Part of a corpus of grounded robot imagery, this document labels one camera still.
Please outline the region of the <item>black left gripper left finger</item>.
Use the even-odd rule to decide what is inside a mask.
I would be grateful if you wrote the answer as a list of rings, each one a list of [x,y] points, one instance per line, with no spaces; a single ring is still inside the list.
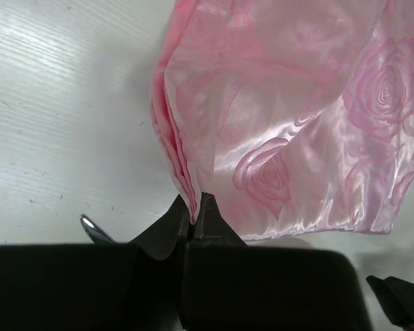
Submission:
[[[154,329],[187,214],[177,197],[127,243],[0,245],[0,330]]]

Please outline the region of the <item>silver table knife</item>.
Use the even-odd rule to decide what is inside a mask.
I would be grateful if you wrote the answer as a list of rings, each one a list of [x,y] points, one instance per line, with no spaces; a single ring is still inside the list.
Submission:
[[[105,231],[85,214],[79,217],[81,227],[93,243],[116,243]]]

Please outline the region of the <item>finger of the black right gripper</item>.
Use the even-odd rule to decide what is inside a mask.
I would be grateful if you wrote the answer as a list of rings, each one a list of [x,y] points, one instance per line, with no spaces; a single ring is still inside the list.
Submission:
[[[414,330],[414,283],[387,277],[366,278],[388,320],[403,330]]]

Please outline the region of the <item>pink satin rose placemat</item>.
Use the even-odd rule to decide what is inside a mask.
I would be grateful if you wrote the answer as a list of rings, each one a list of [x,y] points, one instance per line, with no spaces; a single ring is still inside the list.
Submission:
[[[177,1],[152,123],[190,221],[392,230],[414,177],[414,1]]]

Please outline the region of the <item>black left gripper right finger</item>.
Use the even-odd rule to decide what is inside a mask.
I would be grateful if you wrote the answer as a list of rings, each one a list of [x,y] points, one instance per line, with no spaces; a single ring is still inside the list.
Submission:
[[[337,252],[246,245],[204,194],[182,275],[186,330],[361,330],[356,271]]]

